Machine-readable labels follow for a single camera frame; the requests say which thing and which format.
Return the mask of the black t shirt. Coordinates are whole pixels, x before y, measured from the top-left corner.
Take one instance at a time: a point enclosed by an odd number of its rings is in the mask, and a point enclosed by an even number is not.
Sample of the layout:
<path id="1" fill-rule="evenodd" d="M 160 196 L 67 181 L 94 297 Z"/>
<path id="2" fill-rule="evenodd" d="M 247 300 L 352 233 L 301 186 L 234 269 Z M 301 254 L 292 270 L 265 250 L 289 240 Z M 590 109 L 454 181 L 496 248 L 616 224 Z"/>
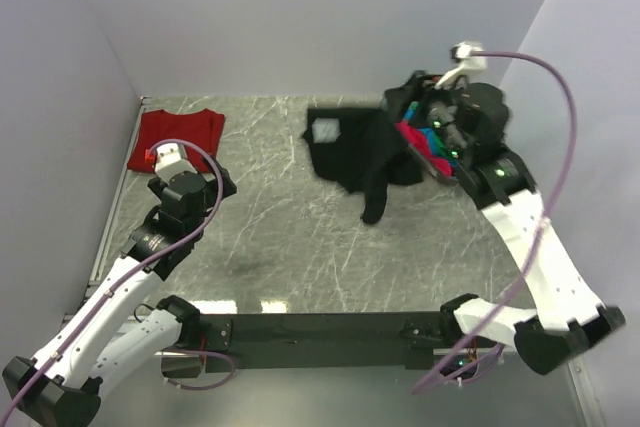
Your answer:
<path id="1" fill-rule="evenodd" d="M 364 195 L 361 221 L 366 225 L 381 220 L 390 185 L 406 187 L 423 181 L 423 167 L 396 124 L 423 93 L 427 78 L 425 71 L 414 71 L 404 84 L 387 89 L 373 107 L 307 107 L 302 138 L 313 170 L 349 194 Z"/>

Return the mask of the clear blue plastic bin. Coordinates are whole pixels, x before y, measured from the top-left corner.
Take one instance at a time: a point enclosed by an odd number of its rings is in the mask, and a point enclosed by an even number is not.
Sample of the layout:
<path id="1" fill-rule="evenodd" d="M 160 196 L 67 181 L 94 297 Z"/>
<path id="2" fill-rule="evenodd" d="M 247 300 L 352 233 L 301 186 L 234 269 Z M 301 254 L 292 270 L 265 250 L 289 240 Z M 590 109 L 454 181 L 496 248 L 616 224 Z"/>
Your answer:
<path id="1" fill-rule="evenodd" d="M 407 142 L 400 156 L 399 177 L 413 183 L 420 183 L 429 174 L 443 185 L 457 185 L 458 179 L 453 164 L 446 158 L 424 154 L 415 145 Z"/>

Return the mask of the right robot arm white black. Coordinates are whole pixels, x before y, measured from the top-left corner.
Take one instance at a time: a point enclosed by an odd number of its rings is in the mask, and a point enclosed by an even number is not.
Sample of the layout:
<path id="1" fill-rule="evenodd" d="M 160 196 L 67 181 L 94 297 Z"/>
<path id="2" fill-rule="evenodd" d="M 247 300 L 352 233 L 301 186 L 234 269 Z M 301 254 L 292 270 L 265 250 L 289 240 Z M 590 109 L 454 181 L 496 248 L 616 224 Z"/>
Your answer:
<path id="1" fill-rule="evenodd" d="M 558 235 L 532 174 L 505 142 L 510 110 L 503 92 L 486 83 L 431 90 L 415 114 L 456 161 L 460 187 L 511 254 L 531 309 L 493 304 L 465 294 L 440 308 L 439 334 L 452 346 L 477 337 L 515 349 L 546 375 L 621 329 L 626 319 L 606 305 L 578 272 Z"/>

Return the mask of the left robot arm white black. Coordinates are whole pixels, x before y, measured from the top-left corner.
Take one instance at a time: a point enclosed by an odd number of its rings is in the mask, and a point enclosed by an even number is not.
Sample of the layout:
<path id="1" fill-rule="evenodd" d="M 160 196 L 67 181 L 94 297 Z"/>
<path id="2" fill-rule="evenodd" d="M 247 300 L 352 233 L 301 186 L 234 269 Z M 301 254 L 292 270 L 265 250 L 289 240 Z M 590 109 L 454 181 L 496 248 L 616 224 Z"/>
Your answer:
<path id="1" fill-rule="evenodd" d="M 123 336 L 117 332 L 193 251 L 237 188 L 223 168 L 211 180 L 181 169 L 148 187 L 160 202 L 131 232 L 103 283 L 44 347 L 4 367 L 14 408 L 42 426 L 87 426 L 107 393 L 156 352 L 204 350 L 200 311 L 177 296 L 160 300 Z"/>

